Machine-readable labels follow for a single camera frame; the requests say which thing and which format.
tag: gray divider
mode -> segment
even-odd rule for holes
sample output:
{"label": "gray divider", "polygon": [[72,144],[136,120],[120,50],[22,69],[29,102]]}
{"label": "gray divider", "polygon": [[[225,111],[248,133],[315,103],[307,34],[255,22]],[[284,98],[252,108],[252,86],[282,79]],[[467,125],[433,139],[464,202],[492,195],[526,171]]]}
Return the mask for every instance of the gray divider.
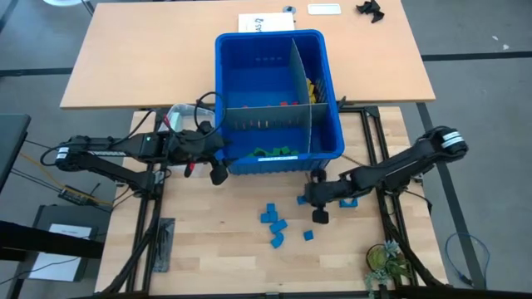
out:
{"label": "gray divider", "polygon": [[268,130],[290,127],[304,128],[305,144],[310,151],[310,105],[287,105],[227,109],[224,127],[231,130]]}

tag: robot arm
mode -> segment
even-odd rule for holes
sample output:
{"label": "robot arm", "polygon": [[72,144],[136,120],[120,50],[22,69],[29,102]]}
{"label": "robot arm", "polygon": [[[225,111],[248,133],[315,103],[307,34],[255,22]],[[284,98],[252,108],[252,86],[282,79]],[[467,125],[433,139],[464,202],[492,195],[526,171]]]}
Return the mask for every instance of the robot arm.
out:
{"label": "robot arm", "polygon": [[222,184],[228,176],[227,169],[214,153],[223,148],[226,141],[217,134],[207,135],[213,129],[209,122],[201,123],[200,128],[176,134],[168,131],[137,134],[123,140],[73,136],[60,144],[54,164],[63,171],[88,170],[129,184],[136,193],[156,196],[155,174],[137,173],[101,157],[131,157],[147,164],[170,166],[209,162],[213,166],[212,183]]}
{"label": "robot arm", "polygon": [[305,199],[317,209],[313,221],[328,223],[325,205],[334,200],[369,194],[373,188],[399,194],[412,176],[424,174],[435,163],[450,163],[464,157],[467,144],[460,133],[445,126],[427,131],[416,143],[401,153],[374,166],[360,166],[339,174],[336,182],[326,182],[324,170],[313,171],[312,181],[305,185]]}

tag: blue bin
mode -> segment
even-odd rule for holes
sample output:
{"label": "blue bin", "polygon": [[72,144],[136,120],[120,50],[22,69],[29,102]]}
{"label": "blue bin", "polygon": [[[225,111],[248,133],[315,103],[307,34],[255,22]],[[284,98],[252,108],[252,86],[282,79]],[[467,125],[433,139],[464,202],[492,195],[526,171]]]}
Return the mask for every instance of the blue bin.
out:
{"label": "blue bin", "polygon": [[[294,76],[291,64],[294,44],[304,75],[316,85],[317,104],[291,105],[301,94],[301,76]],[[231,174],[322,169],[344,151],[325,40],[316,30],[219,36],[216,91],[224,101],[216,100],[216,125],[225,107],[219,133],[231,141],[217,156],[233,161]],[[294,154],[250,156],[256,148],[271,152],[286,146]]]}

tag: small blue cube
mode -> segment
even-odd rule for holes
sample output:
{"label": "small blue cube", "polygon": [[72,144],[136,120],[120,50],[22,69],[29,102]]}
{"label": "small blue cube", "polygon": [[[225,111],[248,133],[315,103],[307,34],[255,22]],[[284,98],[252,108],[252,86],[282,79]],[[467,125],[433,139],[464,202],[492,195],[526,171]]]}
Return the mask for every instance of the small blue cube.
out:
{"label": "small blue cube", "polygon": [[272,232],[272,233],[276,233],[276,232],[279,232],[285,228],[288,227],[288,224],[286,223],[286,220],[284,219],[281,219],[279,221],[277,221],[276,223],[272,224],[269,226],[269,230]]}
{"label": "small blue cube", "polygon": [[273,248],[279,248],[281,244],[284,242],[284,235],[282,233],[275,233],[275,238],[270,241],[272,243]]}
{"label": "small blue cube", "polygon": [[279,215],[275,211],[268,212],[268,216],[269,216],[269,222],[271,223],[276,223],[279,220]]}
{"label": "small blue cube", "polygon": [[266,212],[275,212],[275,203],[267,203]]}
{"label": "small blue cube", "polygon": [[305,197],[302,196],[302,195],[299,195],[298,196],[298,204],[302,205],[302,204],[306,204],[306,203],[307,203],[307,200],[305,199]]}
{"label": "small blue cube", "polygon": [[309,231],[306,231],[305,233],[303,233],[303,238],[305,238],[305,241],[310,241],[310,240],[314,239],[313,231],[309,230]]}
{"label": "small blue cube", "polygon": [[340,208],[356,208],[358,207],[358,199],[352,199],[352,202],[349,203],[347,200],[349,199],[342,199],[339,201]]}
{"label": "small blue cube", "polygon": [[270,223],[269,214],[268,213],[261,213],[260,214],[260,222],[261,223]]}

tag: wooden table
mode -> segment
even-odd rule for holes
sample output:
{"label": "wooden table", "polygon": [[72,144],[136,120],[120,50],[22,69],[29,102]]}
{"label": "wooden table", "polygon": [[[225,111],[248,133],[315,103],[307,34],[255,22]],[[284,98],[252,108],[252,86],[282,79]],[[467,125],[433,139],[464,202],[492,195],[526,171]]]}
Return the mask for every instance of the wooden table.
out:
{"label": "wooden table", "polygon": [[[409,141],[399,108],[383,107],[380,112],[390,154],[406,149]],[[132,127],[144,113],[135,113]],[[340,116],[346,143],[344,154],[369,164],[360,116]],[[139,131],[152,130],[153,121],[150,117]],[[135,171],[145,169],[145,164],[132,159],[126,159],[124,165]],[[344,158],[335,159],[327,167],[329,178],[354,167]],[[174,243],[170,271],[153,274],[150,294],[365,289],[365,253],[370,246],[384,241],[374,193],[362,198],[357,208],[329,204],[331,222],[321,225],[312,222],[310,206],[298,206],[296,202],[297,195],[303,192],[304,173],[229,176],[216,187],[210,183],[209,171],[210,166],[205,166],[199,177],[188,179],[174,172],[165,183],[161,217],[175,218]],[[423,194],[417,184],[411,184],[409,189]],[[259,221],[266,203],[276,203],[280,218],[288,221],[285,241],[279,249],[272,248],[268,225]],[[97,291],[111,282],[129,257],[139,205],[139,199],[129,199],[111,216]],[[436,278],[446,281],[426,203],[403,194],[401,206],[411,248]],[[315,239],[305,242],[303,231],[309,229],[314,231]],[[137,275],[139,288],[144,263],[142,258]]]}
{"label": "wooden table", "polygon": [[434,100],[400,0],[379,0],[386,14],[312,16],[313,0],[100,3],[61,108],[149,107],[194,103],[214,90],[214,40],[238,30],[240,13],[296,7],[296,29],[318,29],[327,43],[337,99],[356,102]]}

